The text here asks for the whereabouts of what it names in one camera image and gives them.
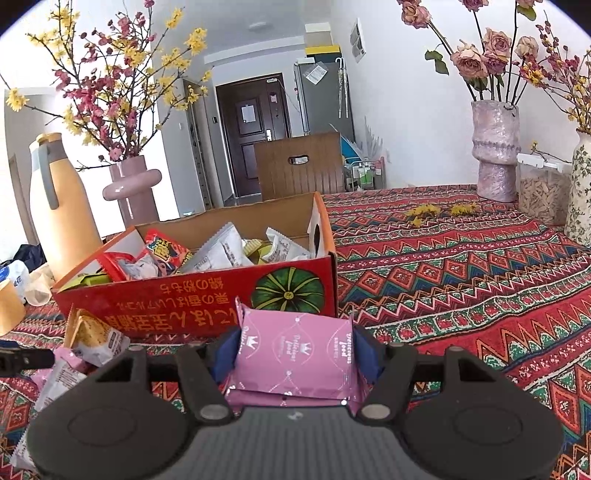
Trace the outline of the green snack packet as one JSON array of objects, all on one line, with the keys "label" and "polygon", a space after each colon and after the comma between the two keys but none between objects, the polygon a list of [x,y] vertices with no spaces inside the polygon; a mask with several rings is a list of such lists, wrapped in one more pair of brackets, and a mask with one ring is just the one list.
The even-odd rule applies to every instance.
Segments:
[{"label": "green snack packet", "polygon": [[68,280],[63,286],[60,287],[59,292],[96,285],[104,285],[110,282],[111,278],[104,272],[83,274]]}]

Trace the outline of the wooden chair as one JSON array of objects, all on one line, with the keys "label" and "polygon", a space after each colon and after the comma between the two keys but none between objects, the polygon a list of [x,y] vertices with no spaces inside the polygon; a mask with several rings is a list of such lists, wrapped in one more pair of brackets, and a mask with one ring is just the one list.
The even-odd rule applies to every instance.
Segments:
[{"label": "wooden chair", "polygon": [[346,190],[337,132],[259,142],[254,152],[263,200]]}]

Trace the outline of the floral white vase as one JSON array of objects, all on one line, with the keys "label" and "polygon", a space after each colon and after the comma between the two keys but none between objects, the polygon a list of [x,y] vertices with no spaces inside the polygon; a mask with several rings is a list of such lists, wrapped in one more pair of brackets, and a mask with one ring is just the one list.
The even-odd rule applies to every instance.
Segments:
[{"label": "floral white vase", "polygon": [[579,143],[573,151],[565,235],[585,247],[591,244],[591,159],[590,135],[579,131]]}]

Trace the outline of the textured pink vase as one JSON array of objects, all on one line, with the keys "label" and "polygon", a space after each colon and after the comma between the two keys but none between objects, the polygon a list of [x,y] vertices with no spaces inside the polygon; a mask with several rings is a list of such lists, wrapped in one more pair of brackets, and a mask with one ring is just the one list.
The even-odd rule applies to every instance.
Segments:
[{"label": "textured pink vase", "polygon": [[479,162],[477,194],[511,203],[517,199],[517,157],[521,152],[519,109],[511,103],[472,103],[473,157]]}]

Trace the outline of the pink crown snack packet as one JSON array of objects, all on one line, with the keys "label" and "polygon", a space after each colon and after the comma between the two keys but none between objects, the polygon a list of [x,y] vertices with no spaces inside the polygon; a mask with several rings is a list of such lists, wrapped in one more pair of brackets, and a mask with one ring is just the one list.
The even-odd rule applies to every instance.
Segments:
[{"label": "pink crown snack packet", "polygon": [[225,398],[246,406],[345,406],[353,413],[363,388],[349,320],[236,304],[242,329]]}]

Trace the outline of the dried pink roses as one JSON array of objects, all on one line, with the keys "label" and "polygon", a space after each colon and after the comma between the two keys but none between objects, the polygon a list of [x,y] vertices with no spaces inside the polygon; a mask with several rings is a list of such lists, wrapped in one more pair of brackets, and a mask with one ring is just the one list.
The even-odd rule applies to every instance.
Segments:
[{"label": "dried pink roses", "polygon": [[453,65],[474,101],[492,100],[515,108],[527,87],[542,90],[552,103],[590,132],[590,53],[576,54],[553,32],[546,20],[536,25],[538,35],[520,36],[518,20],[537,19],[536,1],[513,3],[513,34],[476,25],[475,44],[462,40],[451,45],[435,26],[431,13],[421,1],[401,1],[401,20],[415,29],[429,29],[439,40],[425,54],[437,73],[447,75]]}]

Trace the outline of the white snack packet left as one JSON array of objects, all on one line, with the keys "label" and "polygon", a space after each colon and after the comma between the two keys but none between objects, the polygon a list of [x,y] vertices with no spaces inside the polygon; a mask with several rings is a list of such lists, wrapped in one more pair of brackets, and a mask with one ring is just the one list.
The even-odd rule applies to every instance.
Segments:
[{"label": "white snack packet left", "polygon": [[[63,365],[54,370],[42,390],[34,405],[34,410],[39,413],[45,409],[49,404],[62,396],[74,386],[79,384],[86,378],[86,375],[70,369],[67,365]],[[10,459],[10,465],[16,469],[31,470],[37,472],[33,460],[29,454],[27,446],[27,434],[29,428],[26,428],[23,436],[18,442]]]}]

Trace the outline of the blue white tissue pack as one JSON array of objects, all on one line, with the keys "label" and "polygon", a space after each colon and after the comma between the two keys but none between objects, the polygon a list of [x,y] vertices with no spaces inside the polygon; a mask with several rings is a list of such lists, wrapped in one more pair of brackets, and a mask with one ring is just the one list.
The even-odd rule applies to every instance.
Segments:
[{"label": "blue white tissue pack", "polygon": [[30,283],[29,270],[21,260],[14,260],[10,264],[0,268],[0,281],[9,280],[22,303],[26,302],[25,292]]}]

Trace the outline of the silver snack packet in box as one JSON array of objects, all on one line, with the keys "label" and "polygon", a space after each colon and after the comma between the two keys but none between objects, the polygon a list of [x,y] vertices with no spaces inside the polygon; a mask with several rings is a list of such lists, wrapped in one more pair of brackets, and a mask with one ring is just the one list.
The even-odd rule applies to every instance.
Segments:
[{"label": "silver snack packet in box", "polygon": [[242,247],[242,236],[231,222],[224,224],[179,269],[179,274],[252,266]]}]

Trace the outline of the clear jar of nuts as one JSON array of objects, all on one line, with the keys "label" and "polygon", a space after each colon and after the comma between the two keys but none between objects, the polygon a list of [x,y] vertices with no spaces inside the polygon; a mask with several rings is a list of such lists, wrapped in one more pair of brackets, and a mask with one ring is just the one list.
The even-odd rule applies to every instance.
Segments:
[{"label": "clear jar of nuts", "polygon": [[566,222],[572,164],[547,154],[518,155],[519,209],[548,226]]}]

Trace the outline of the red orange cardboard box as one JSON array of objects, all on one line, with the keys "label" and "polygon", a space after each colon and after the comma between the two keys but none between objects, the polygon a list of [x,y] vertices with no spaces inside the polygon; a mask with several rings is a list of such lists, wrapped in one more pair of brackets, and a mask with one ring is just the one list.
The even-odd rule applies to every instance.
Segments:
[{"label": "red orange cardboard box", "polygon": [[[195,251],[231,222],[245,239],[263,239],[267,229],[286,235],[310,255],[224,270],[113,282],[59,292],[68,280],[106,273],[97,261],[106,251],[136,255],[149,229]],[[132,338],[148,334],[213,337],[238,320],[235,304],[250,308],[334,317],[338,310],[337,256],[320,193],[211,210],[183,219],[131,226],[74,267],[52,288],[63,314],[82,308]]]}]

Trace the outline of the red orange chip bag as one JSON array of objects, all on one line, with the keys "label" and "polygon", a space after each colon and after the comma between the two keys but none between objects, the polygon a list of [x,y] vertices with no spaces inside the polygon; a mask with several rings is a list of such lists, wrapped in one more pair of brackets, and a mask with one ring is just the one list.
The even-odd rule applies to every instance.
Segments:
[{"label": "red orange chip bag", "polygon": [[144,236],[144,246],[136,255],[106,251],[98,255],[97,261],[113,282],[122,282],[173,275],[192,256],[190,249],[157,229],[149,229]]}]

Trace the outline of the cracker picture snack packet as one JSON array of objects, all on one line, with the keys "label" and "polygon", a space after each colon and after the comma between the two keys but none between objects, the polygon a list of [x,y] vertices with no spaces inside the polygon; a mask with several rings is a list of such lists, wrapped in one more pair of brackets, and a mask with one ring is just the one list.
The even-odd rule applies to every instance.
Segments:
[{"label": "cracker picture snack packet", "polygon": [[130,339],[90,312],[72,307],[69,311],[63,346],[85,362],[101,367],[123,353]]}]

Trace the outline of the yellow thermos jug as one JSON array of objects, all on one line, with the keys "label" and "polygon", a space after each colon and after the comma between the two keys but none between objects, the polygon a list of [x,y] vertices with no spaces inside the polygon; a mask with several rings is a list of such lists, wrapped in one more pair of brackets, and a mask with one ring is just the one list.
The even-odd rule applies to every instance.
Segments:
[{"label": "yellow thermos jug", "polygon": [[59,133],[29,146],[30,211],[46,261],[59,281],[102,246],[86,190]]}]

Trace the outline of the grey refrigerator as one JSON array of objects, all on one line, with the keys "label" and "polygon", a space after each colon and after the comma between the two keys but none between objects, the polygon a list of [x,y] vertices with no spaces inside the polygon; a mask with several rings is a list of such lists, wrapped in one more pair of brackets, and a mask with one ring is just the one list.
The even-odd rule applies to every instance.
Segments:
[{"label": "grey refrigerator", "polygon": [[294,80],[305,135],[337,131],[355,140],[349,84],[342,58],[294,63]]}]

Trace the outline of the pink yellow flower branches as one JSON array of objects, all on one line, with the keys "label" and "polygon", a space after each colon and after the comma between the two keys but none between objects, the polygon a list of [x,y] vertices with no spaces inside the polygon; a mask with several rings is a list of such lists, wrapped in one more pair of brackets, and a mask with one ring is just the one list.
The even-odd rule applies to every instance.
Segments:
[{"label": "pink yellow flower branches", "polygon": [[187,111],[208,94],[211,73],[182,89],[192,60],[207,48],[207,31],[198,26],[179,46],[167,48],[166,37],[184,18],[176,7],[162,30],[154,25],[152,1],[135,13],[117,12],[106,28],[83,30],[70,1],[58,1],[48,14],[48,27],[28,40],[51,59],[52,85],[67,103],[51,120],[98,146],[98,159],[108,166],[139,156],[162,130],[171,114]]}]

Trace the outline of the dark brown door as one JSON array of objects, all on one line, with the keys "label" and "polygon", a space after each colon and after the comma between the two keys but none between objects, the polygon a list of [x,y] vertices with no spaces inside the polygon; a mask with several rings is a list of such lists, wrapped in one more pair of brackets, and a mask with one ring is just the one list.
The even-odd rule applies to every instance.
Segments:
[{"label": "dark brown door", "polygon": [[290,136],[283,76],[253,77],[215,92],[235,197],[259,194],[256,144]]}]

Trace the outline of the patterned red tablecloth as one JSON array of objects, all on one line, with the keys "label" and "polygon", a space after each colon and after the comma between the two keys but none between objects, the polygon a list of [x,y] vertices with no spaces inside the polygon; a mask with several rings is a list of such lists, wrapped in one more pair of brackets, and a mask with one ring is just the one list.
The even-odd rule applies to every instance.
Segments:
[{"label": "patterned red tablecloth", "polygon": [[550,408],[553,477],[590,475],[590,253],[472,186],[325,196],[339,312],[428,354],[458,345]]}]

